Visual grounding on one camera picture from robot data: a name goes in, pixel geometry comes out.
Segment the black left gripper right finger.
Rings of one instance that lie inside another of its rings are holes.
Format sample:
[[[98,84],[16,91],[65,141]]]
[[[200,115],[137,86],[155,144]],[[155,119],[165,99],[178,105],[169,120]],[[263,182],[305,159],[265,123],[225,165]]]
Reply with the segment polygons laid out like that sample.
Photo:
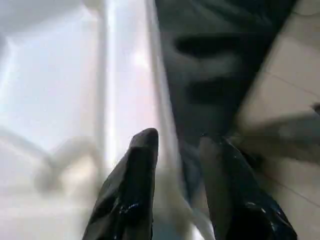
[[[247,159],[226,139],[199,141],[207,205],[217,240],[296,240],[279,204],[259,185]]]

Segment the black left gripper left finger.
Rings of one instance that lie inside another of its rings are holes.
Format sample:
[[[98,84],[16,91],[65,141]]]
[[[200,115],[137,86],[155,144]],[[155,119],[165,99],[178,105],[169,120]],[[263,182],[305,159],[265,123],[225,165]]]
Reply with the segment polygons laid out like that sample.
[[[104,181],[85,228],[84,240],[150,240],[153,237],[159,133],[147,128]]]

